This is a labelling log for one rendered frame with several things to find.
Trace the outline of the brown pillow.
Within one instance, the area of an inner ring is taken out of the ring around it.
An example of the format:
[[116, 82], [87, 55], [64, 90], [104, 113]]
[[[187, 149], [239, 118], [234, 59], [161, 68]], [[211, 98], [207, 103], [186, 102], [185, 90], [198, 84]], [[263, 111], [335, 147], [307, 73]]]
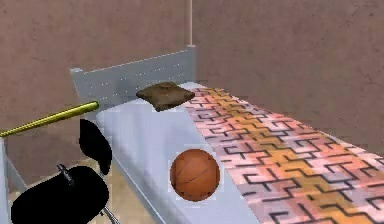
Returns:
[[136, 96], [150, 103], [157, 112], [161, 112], [193, 99], [195, 93], [174, 82], [161, 82], [139, 90]]

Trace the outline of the grey bed with patterned blanket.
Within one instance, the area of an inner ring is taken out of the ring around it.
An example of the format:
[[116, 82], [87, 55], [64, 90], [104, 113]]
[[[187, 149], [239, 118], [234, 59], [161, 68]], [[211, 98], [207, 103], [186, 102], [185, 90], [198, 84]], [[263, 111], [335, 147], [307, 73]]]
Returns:
[[[195, 80], [195, 50], [71, 72], [113, 161], [157, 224], [384, 224], [384, 157]], [[195, 93], [157, 112], [139, 90], [174, 82]], [[211, 154], [215, 193], [182, 199], [170, 168], [185, 150]]]

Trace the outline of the orange basketball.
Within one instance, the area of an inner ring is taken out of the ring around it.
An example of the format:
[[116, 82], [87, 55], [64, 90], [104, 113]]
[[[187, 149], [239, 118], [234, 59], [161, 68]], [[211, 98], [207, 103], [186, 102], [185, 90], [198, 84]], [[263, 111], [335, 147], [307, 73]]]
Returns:
[[170, 183], [184, 200], [199, 202], [213, 195], [219, 186], [220, 168], [214, 157], [201, 149], [180, 153], [170, 168]]

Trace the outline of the yellow baseball bat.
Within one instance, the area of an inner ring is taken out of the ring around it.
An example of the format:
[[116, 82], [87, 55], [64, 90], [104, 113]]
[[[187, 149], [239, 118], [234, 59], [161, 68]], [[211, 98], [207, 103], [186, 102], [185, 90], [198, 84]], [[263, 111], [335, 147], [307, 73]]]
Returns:
[[80, 116], [80, 115], [83, 115], [85, 113], [95, 111], [98, 108], [99, 108], [99, 103], [97, 101], [90, 101], [90, 102], [66, 109], [64, 111], [60, 111], [60, 112], [51, 114], [49, 116], [31, 121], [27, 124], [23, 124], [21, 126], [15, 127], [15, 128], [11, 128], [9, 130], [2, 131], [2, 132], [0, 132], [0, 137], [11, 136], [11, 135], [23, 132], [23, 131], [31, 130], [31, 129], [38, 128], [41, 126], [45, 126], [48, 124], [52, 124], [55, 122], [66, 120], [66, 119], [69, 119], [72, 117]]

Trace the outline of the black office chair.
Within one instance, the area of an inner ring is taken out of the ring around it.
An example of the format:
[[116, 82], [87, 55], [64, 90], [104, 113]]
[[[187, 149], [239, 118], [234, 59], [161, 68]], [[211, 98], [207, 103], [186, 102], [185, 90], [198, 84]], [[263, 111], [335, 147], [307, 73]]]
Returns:
[[11, 206], [12, 224], [89, 224], [105, 214], [111, 224], [120, 224], [107, 208], [109, 190], [103, 177], [112, 163], [112, 150], [99, 128], [87, 119], [80, 120], [81, 151], [98, 162], [100, 174], [88, 166], [67, 169], [18, 196]]

